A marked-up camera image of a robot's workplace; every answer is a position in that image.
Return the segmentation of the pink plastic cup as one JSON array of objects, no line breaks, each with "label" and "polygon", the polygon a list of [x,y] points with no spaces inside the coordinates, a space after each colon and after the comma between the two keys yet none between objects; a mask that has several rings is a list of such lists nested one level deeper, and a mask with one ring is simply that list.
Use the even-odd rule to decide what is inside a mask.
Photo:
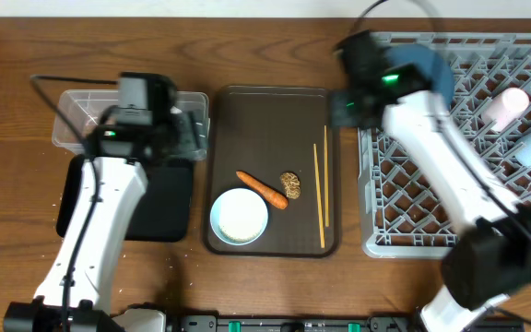
[{"label": "pink plastic cup", "polygon": [[501,132],[513,121],[517,120],[529,105],[528,95],[519,88],[508,88],[500,93],[481,114],[491,130]]}]

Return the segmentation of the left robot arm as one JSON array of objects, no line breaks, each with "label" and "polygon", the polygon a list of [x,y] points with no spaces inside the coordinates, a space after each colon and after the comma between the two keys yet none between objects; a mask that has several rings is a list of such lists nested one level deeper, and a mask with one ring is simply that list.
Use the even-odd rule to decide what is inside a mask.
[{"label": "left robot arm", "polygon": [[30,302],[11,302],[5,331],[173,331],[177,322],[145,305],[111,315],[112,282],[131,219],[148,189],[148,171],[179,142],[177,88],[160,74],[123,72],[119,101],[83,135],[46,95],[30,84],[84,149],[77,201],[64,241]]}]

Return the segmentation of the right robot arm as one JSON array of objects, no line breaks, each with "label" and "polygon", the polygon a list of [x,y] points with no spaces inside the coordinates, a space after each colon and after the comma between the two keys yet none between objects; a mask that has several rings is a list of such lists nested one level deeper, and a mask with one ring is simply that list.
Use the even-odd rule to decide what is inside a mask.
[{"label": "right robot arm", "polygon": [[[348,35],[335,53],[346,75],[334,101],[335,126],[379,128],[416,163],[458,236],[443,257],[442,287],[418,313],[419,331],[462,331],[531,284],[531,205],[487,167],[452,119],[439,79],[437,50],[394,65],[368,30]],[[419,61],[430,65],[428,73]]]}]

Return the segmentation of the wooden chopstick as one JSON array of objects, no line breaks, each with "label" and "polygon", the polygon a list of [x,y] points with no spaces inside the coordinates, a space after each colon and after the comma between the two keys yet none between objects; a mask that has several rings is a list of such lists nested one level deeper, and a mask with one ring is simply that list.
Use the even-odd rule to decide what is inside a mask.
[{"label": "wooden chopstick", "polygon": [[329,184],[328,184],[328,138],[327,138],[327,126],[324,125],[324,225],[329,227]]},{"label": "wooden chopstick", "polygon": [[314,178],[315,178],[315,193],[316,193],[316,202],[317,202],[317,216],[318,216],[318,229],[319,229],[319,238],[320,238],[320,247],[325,248],[325,226],[323,220],[323,204],[321,197],[321,185],[320,185],[320,173],[319,173],[319,162],[318,162],[318,151],[317,145],[313,143],[313,164],[314,164]]}]

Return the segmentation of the dark blue plate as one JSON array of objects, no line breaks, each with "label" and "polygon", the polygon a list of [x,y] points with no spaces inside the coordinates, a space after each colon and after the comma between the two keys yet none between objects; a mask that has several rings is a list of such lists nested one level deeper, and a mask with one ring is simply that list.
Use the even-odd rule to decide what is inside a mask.
[{"label": "dark blue plate", "polygon": [[385,56],[392,66],[414,65],[441,93],[446,109],[454,99],[454,74],[449,64],[434,50],[419,44],[389,47]]}]

